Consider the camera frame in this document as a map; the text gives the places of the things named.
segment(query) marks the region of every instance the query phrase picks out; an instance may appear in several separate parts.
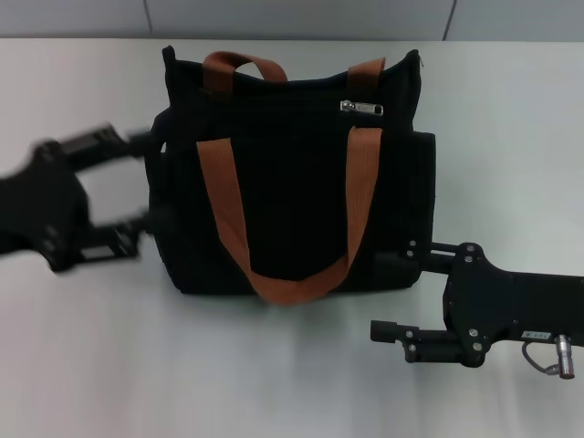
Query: brown handle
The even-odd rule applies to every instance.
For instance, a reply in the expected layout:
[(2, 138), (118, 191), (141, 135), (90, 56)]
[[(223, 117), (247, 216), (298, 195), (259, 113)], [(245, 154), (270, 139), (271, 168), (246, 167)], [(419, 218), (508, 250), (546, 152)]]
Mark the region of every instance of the brown handle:
[(347, 87), (350, 89), (376, 89), (384, 66), (385, 58), (380, 57), (350, 67), (347, 75)]
[(203, 62), (203, 87), (212, 92), (232, 94), (235, 70), (250, 62), (257, 66), (265, 80), (288, 80), (284, 70), (274, 61), (234, 52), (213, 52)]
[(219, 239), (249, 279), (257, 294), (276, 304), (299, 304), (324, 297), (345, 279), (367, 225), (379, 171), (379, 128), (355, 128), (347, 141), (347, 254), (323, 271), (300, 281), (260, 276), (252, 270), (244, 207), (229, 139), (198, 141), (203, 170)]

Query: white table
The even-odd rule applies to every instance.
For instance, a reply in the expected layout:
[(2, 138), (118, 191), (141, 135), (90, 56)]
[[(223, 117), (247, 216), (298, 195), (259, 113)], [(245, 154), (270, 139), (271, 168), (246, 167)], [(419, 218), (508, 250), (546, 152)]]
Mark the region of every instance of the white table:
[[(167, 107), (156, 40), (0, 40), (0, 171), (29, 144), (110, 121), (147, 126)], [(416, 130), (438, 140), (434, 240), (475, 241), (496, 265), (584, 274), (584, 45), (173, 41), (273, 58), (325, 77), (419, 48)], [(90, 172), (96, 219), (147, 202), (140, 162)], [(415, 364), (369, 341), (372, 319), (441, 329), (444, 276), (412, 289), (276, 308), (184, 297), (145, 240), (141, 262), (54, 276), (38, 255), (0, 263), (0, 435), (5, 437), (579, 436), (584, 354), (566, 382), (518, 343), (485, 365)], [(552, 347), (534, 346), (542, 363)]]

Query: metal zipper pull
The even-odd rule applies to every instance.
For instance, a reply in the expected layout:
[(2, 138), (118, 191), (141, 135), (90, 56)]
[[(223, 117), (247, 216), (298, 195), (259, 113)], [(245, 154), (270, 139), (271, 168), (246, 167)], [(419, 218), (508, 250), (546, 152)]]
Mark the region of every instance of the metal zipper pull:
[(377, 103), (362, 103), (351, 102), (350, 100), (342, 100), (340, 102), (340, 110), (344, 112), (362, 112), (371, 114), (373, 116), (382, 116), (383, 107)]

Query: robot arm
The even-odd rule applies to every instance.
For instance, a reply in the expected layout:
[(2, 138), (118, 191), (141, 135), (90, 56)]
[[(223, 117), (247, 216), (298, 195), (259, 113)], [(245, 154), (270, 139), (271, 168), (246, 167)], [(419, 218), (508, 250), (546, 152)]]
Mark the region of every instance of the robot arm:
[[(443, 294), (446, 330), (372, 321), (371, 340), (399, 340), (408, 362), (455, 362), (479, 367), (499, 340), (523, 341), (526, 358), (546, 374), (572, 379), (571, 346), (584, 346), (584, 277), (506, 272), (477, 244), (433, 244), (424, 271), (448, 276)], [(407, 256), (413, 257), (413, 251)], [(556, 344), (558, 365), (543, 369), (527, 354), (531, 342)]]
[[(37, 146), (24, 170), (0, 180), (0, 255), (38, 251), (55, 272), (136, 257), (140, 234), (168, 223), (167, 213), (95, 226), (76, 172), (122, 157), (160, 153), (159, 131), (155, 123), (151, 132), (124, 141), (106, 127)], [(408, 362), (455, 362), (473, 368), (484, 363), (495, 342), (523, 341), (524, 355), (540, 371), (574, 377), (571, 346), (584, 346), (584, 277), (506, 272), (491, 265), (477, 244), (417, 249), (424, 251), (414, 253), (412, 248), (403, 257), (417, 259), (424, 271), (448, 276), (443, 294), (446, 330), (372, 321), (371, 340), (399, 340)], [(539, 367), (527, 354), (530, 342), (556, 344), (558, 365)]]
[(156, 144), (150, 133), (123, 141), (111, 127), (35, 147), (21, 172), (0, 180), (0, 254), (38, 251), (53, 271), (76, 264), (135, 257), (150, 217), (94, 226), (76, 172), (109, 160), (141, 157)]

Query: wall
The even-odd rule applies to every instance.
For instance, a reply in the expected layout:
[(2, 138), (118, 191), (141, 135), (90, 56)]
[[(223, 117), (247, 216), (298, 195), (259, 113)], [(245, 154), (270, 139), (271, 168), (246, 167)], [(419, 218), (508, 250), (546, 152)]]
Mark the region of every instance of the wall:
[(5, 37), (584, 41), (577, 0), (0, 0)]

